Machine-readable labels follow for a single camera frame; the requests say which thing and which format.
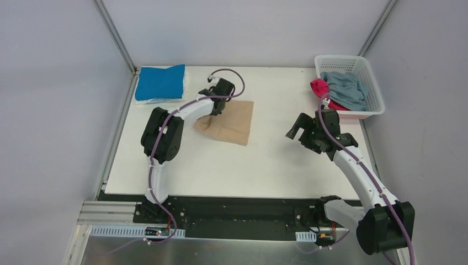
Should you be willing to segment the beige t shirt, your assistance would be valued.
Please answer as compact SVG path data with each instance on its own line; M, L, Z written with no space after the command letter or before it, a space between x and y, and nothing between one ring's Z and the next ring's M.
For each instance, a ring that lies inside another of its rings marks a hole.
M248 144L253 116L253 101L232 100L219 115L199 118L193 129L212 140L241 146Z

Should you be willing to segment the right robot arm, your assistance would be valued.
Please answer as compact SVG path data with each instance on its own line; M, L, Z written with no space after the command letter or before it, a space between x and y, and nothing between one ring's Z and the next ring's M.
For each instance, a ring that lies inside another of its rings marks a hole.
M367 166L356 139L342 133L336 110L320 108L315 117L299 114L286 137L294 139L300 129L300 144L317 153L325 153L343 172L357 193L362 209L347 204L336 195L319 198L312 212L320 226L331 222L355 233L361 249L368 255L407 248L414 260L412 234L415 209L401 202Z

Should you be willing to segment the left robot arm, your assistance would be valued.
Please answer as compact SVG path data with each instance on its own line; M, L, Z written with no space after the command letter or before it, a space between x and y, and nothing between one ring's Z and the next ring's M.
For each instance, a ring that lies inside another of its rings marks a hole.
M220 78L175 110L153 109L140 140L148 164L142 209L153 222L159 224L168 218L168 208L162 204L168 198L164 168L180 150L184 126L204 116L220 115L234 92L235 85Z

